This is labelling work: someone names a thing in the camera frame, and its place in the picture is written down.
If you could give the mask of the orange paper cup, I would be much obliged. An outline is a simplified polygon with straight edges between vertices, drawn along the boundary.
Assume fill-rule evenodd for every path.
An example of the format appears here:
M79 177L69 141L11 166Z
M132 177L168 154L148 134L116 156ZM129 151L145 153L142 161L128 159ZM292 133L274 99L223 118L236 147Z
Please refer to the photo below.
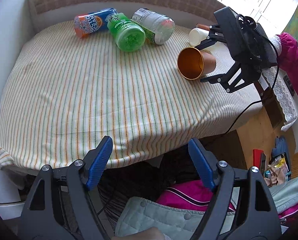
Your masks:
M200 23L198 23L195 27L199 28L199 29L204 29L204 30L207 30L207 31L210 30L210 27L208 25L204 25L204 24L200 24Z
M216 69L216 58L207 52L188 47L179 53L177 67L182 77L196 80Z

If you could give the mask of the white plastic cup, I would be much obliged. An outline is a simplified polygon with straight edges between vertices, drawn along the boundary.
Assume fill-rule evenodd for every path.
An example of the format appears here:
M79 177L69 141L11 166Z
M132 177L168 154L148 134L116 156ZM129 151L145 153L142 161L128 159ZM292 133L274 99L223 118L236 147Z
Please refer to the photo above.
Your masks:
M208 30L194 28L189 32L188 42L190 46L195 47L205 40L209 34Z

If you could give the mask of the white lace cloth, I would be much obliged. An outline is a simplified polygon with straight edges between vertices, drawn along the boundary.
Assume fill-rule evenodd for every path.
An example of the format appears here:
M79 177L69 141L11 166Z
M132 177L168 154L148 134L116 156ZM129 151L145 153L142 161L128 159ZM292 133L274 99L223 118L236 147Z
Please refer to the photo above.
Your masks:
M285 83L285 80L283 79L285 76L288 76L281 68L277 69L277 66L264 70L262 75L270 87L273 85L276 78L273 93L280 104L285 119L281 131L286 132L298 119L298 107L287 84Z

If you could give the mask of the clear labelled plastic bottle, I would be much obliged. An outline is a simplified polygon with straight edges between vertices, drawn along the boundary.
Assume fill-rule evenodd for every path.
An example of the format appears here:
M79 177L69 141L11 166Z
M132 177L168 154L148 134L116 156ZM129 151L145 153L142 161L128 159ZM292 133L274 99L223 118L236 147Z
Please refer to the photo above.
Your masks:
M175 28L171 18L146 8L138 9L131 20L145 31L146 39L156 45L164 44L172 36Z

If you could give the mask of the green plastic bottle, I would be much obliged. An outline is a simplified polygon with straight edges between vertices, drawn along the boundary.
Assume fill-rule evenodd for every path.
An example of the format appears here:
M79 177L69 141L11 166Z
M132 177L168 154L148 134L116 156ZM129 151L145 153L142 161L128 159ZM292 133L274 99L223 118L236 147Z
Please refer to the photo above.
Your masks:
M107 28L121 51L133 52L144 45L146 40L144 30L124 13L111 14L107 20Z

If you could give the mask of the striped table cloth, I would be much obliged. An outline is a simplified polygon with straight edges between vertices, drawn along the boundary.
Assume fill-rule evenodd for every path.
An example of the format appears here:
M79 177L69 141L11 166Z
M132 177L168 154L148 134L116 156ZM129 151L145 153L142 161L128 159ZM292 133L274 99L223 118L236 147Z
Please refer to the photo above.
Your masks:
M190 30L163 45L120 51L109 32L80 39L72 22L24 44L0 101L0 169L70 165L113 140L107 168L152 159L238 128L262 104L254 85L228 94L219 84L184 79L177 57Z

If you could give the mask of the blue orange soda can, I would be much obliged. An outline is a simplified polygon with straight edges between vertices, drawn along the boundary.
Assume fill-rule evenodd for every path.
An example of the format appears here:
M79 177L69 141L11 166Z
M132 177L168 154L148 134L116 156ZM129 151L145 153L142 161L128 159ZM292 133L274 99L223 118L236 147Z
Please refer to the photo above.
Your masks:
M74 30L79 38L83 38L94 32L107 30L107 23L110 15L117 14L114 8L102 9L97 12L90 12L74 18Z

